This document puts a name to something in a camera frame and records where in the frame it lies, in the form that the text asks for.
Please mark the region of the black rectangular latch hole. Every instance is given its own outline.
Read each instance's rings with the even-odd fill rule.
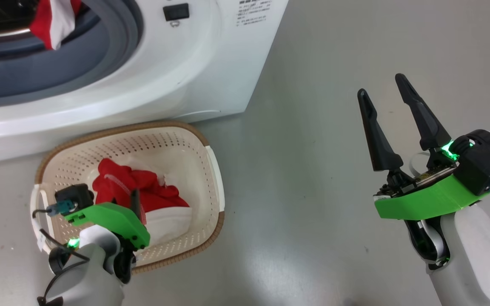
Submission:
[[[164,6],[164,15],[166,21],[189,18],[190,11],[188,10],[188,3]]]

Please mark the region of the white washing machine panel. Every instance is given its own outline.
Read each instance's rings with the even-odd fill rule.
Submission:
[[[142,38],[116,72],[76,91],[0,107],[0,160],[104,128],[243,112],[287,2],[136,0]],[[190,18],[166,21],[162,8],[181,3]]]

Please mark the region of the washing machine door opening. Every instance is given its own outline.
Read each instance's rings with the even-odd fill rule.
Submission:
[[[34,2],[13,5],[27,3],[31,10]],[[142,35],[142,15],[134,0],[83,0],[75,30],[56,51],[45,50],[43,42],[24,27],[33,18],[31,12],[14,14],[0,16],[0,106],[94,83],[127,62]]]

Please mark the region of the green bracket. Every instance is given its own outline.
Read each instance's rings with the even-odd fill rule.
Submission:
[[[119,234],[137,249],[146,248],[150,242],[150,234],[136,214],[126,207],[114,203],[100,203],[86,207],[65,216],[73,225],[80,226],[91,222]]]
[[[436,184],[397,198],[379,199],[375,206],[385,219],[424,220],[459,211],[488,193],[472,194],[453,175]]]

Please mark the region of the gray floor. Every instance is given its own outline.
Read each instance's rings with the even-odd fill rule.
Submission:
[[[439,305],[403,223],[373,207],[385,174],[371,172],[356,91],[404,159],[419,136],[397,72],[453,136],[490,130],[490,3],[381,2],[291,0],[247,111],[196,124],[222,171],[222,233],[134,277],[125,306]],[[0,163],[1,306],[35,304],[51,277],[26,207],[41,158]]]

